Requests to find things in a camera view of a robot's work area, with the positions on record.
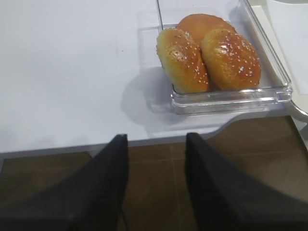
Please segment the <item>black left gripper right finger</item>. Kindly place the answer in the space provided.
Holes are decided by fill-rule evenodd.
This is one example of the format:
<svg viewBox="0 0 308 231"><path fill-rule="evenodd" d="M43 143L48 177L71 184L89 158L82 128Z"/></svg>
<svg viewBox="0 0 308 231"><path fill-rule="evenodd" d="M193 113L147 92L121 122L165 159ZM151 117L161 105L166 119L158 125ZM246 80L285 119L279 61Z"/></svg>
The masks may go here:
<svg viewBox="0 0 308 231"><path fill-rule="evenodd" d="M198 133L186 135L185 177L201 231L306 231L307 203L233 165Z"/></svg>

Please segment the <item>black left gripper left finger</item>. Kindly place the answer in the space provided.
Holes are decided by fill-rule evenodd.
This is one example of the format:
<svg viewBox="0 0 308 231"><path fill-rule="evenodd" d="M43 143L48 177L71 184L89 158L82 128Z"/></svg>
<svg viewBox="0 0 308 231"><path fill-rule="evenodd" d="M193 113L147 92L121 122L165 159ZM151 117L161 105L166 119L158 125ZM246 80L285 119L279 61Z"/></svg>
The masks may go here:
<svg viewBox="0 0 308 231"><path fill-rule="evenodd" d="M0 211L2 231L115 231L128 184L128 139L116 135L76 173Z"/></svg>

